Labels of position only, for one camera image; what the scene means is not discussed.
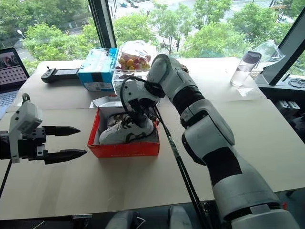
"blue box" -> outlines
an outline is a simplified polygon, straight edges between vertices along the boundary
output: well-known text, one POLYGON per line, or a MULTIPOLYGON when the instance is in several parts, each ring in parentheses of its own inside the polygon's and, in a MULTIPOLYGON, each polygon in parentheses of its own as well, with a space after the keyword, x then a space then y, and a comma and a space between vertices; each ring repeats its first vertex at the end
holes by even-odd
POLYGON ((77 75, 88 91, 114 91, 112 75, 118 55, 117 48, 91 49, 77 75))

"car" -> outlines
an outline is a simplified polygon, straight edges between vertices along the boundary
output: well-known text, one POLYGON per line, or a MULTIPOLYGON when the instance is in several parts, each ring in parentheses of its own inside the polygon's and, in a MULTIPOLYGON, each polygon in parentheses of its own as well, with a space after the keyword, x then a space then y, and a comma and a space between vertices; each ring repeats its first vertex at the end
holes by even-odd
POLYGON ((139 6, 136 5, 136 4, 134 4, 133 2, 130 3, 130 6, 131 6, 131 7, 134 7, 134 8, 139 8, 139 6))

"red shoe box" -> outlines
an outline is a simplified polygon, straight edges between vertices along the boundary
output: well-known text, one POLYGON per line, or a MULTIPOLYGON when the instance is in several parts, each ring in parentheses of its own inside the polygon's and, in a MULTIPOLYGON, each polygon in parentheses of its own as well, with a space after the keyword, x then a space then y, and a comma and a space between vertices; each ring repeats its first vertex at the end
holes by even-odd
POLYGON ((154 123, 151 135, 136 139, 128 144, 100 145, 99 137, 107 128, 107 118, 112 114, 122 113, 121 107, 100 107, 97 109, 93 127, 89 136, 88 148, 97 158, 128 157, 128 156, 157 156, 159 154, 158 125, 154 123))

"laptop keyboard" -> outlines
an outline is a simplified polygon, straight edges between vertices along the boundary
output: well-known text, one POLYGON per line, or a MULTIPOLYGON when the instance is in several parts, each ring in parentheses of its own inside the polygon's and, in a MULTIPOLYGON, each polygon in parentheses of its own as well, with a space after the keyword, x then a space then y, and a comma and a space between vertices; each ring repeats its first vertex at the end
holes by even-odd
POLYGON ((0 94, 0 106, 10 105, 16 98, 17 91, 0 94))

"cardboard box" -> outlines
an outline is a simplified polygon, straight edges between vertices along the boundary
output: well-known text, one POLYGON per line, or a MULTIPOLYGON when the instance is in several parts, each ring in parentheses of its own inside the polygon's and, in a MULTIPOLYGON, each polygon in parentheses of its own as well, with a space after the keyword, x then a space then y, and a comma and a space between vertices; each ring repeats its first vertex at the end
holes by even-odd
POLYGON ((77 75, 88 91, 114 91, 112 75, 118 55, 117 48, 94 48, 77 75))
POLYGON ((107 128, 107 118, 112 114, 122 113, 122 107, 99 107, 89 136, 88 148, 97 158, 157 156, 159 154, 158 125, 155 123, 153 133, 145 138, 136 139, 128 144, 100 145, 99 137, 107 128))

